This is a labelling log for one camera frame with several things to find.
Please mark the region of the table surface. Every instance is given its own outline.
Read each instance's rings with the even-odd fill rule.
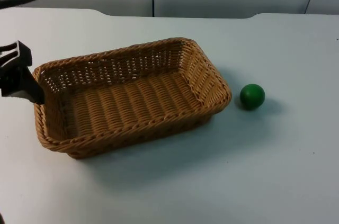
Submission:
[[[339,17],[114,17],[92,10],[0,11],[0,45],[51,60],[169,37],[198,42],[234,100],[199,129],[87,160],[44,149],[33,105],[0,99],[0,212],[7,223],[337,223]]]

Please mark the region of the woven basket bottom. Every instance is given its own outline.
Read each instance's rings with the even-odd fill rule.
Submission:
[[[201,106],[179,72],[102,85],[61,96],[67,138],[98,135]]]

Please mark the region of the green ball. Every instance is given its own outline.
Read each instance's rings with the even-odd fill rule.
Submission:
[[[246,85],[240,92],[240,101],[245,109],[256,109],[264,103],[265,91],[256,84]]]

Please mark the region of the wicker basket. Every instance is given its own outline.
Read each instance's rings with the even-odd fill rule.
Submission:
[[[172,38],[36,68],[45,105],[34,105],[41,144],[91,157],[192,129],[231,92],[196,42]]]

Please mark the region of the basket rim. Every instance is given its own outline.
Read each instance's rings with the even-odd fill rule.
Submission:
[[[44,105],[38,105],[34,104],[34,114],[35,114],[35,126],[37,128],[37,134],[40,142],[45,146],[46,148],[53,150],[53,151],[60,151],[64,153],[68,153],[69,151],[69,146],[73,145],[74,147],[81,147],[81,144],[86,142],[88,147],[88,143],[90,141],[95,141],[98,143],[101,140],[104,140],[107,137],[115,136],[115,137],[121,137],[126,134],[128,134],[129,131],[131,130],[137,130],[139,127],[142,127],[145,129],[146,127],[152,128],[154,125],[158,126],[163,123],[167,122],[175,122],[175,121],[180,121],[185,118],[189,118],[194,116],[204,116],[208,114],[215,114],[220,111],[222,111],[231,101],[231,91],[226,83],[226,81],[222,78],[221,74],[219,71],[217,71],[216,67],[211,63],[211,61],[207,58],[207,56],[204,54],[204,52],[201,50],[199,45],[191,39],[187,38],[169,38],[169,39],[164,39],[164,40],[158,40],[154,42],[147,42],[144,44],[135,44],[129,47],[125,48],[119,48],[115,50],[110,50],[110,51],[105,51],[105,52],[99,52],[99,53],[93,53],[90,55],[84,55],[84,56],[78,56],[78,57],[71,57],[71,58],[66,58],[62,60],[55,60],[51,61],[48,63],[45,63],[39,67],[37,67],[34,72],[33,76],[35,77],[36,80],[40,79],[41,76],[41,71],[48,69],[48,68],[55,68],[59,67],[61,64],[65,65],[65,63],[74,63],[74,61],[77,60],[83,60],[84,58],[88,60],[92,60],[93,58],[96,58],[100,55],[101,59],[105,59],[108,56],[111,55],[112,52],[114,52],[114,55],[118,55],[124,51],[131,51],[131,49],[140,49],[140,48],[147,48],[148,46],[152,45],[157,45],[161,46],[163,44],[169,44],[173,42],[179,42],[181,41],[183,44],[190,43],[194,45],[194,47],[199,51],[201,54],[201,58],[203,59],[204,62],[208,65],[208,69],[211,70],[213,75],[216,77],[216,79],[219,81],[219,83],[222,86],[222,95],[220,98],[216,99],[211,105],[206,105],[206,106],[200,106],[196,109],[191,109],[189,111],[183,111],[183,112],[173,112],[173,113],[167,113],[164,116],[161,116],[159,118],[152,119],[147,122],[142,122],[142,123],[136,123],[133,126],[128,126],[128,127],[122,127],[116,130],[107,130],[105,132],[102,132],[100,134],[90,134],[90,135],[83,135],[79,137],[74,137],[74,138],[68,138],[68,139],[54,139],[48,135],[48,132],[45,130],[45,125],[44,121],[46,121],[45,115],[44,115]],[[190,87],[191,90],[193,90],[190,82],[187,82],[188,86]]]

